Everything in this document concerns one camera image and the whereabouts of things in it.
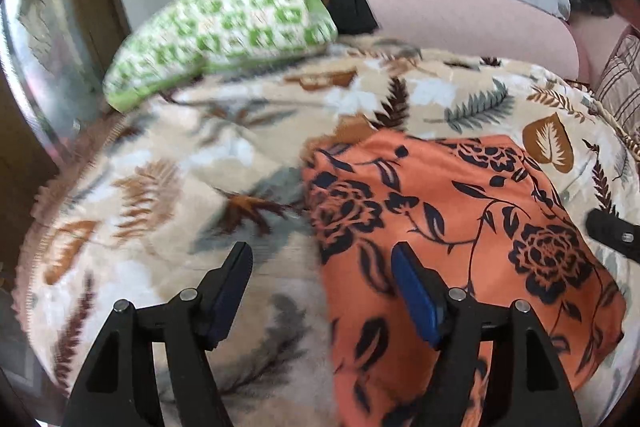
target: shiny metallic surface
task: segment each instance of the shiny metallic surface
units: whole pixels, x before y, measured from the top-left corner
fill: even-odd
[[[113,303],[113,310],[122,313],[131,303],[127,299],[119,299]]]
[[[181,301],[193,301],[198,296],[198,290],[196,288],[185,288],[180,292]]]
[[[466,298],[466,292],[462,288],[452,288],[449,290],[449,297],[454,301],[463,301]]]
[[[516,301],[516,309],[519,312],[528,313],[531,309],[531,304],[529,304],[527,301],[523,301],[522,299],[519,299]]]

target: green and white pillow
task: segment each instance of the green and white pillow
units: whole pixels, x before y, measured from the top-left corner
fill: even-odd
[[[321,0],[175,0],[123,42],[105,97],[124,112],[200,73],[317,52],[337,33]]]

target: bedsheet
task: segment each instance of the bedsheet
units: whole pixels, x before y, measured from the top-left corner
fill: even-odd
[[[282,70],[206,76],[150,98],[113,129],[38,223],[46,233],[23,266],[29,283],[17,305],[50,377],[71,390],[117,299],[164,302],[248,241],[254,274],[228,340],[208,353],[231,418],[336,425],[300,151],[360,112],[377,128],[422,139],[504,134],[542,166],[628,304],[625,338],[577,394],[584,425],[596,425],[639,362],[638,270],[588,239],[584,218],[600,207],[640,222],[637,144],[588,94],[543,68],[373,38],[344,40]],[[154,355],[165,423],[178,425],[164,352]]]

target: orange floral cloth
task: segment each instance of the orange floral cloth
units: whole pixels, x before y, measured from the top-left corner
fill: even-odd
[[[303,177],[344,425],[403,425],[437,359],[390,273],[398,241],[478,301],[529,301],[574,389],[620,341],[618,286],[538,163],[510,138],[425,141],[380,130],[358,144],[317,149]],[[490,359],[483,343],[465,425],[478,423]]]

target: beige blanket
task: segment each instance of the beige blanket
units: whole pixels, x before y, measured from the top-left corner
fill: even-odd
[[[209,353],[231,418],[244,427],[334,425],[300,151],[358,112],[424,139],[506,134],[542,165],[583,234],[594,207],[640,222],[633,142],[618,130],[625,145],[588,95],[540,67],[359,38],[286,70],[208,76],[130,113],[41,223],[23,324],[50,377],[71,390],[117,299],[165,302],[242,240],[254,250],[254,273],[228,340]],[[629,262],[590,247],[628,296]],[[177,425],[162,349],[156,368],[165,423]],[[619,381],[613,396],[606,371],[580,397],[586,427],[626,387]]]

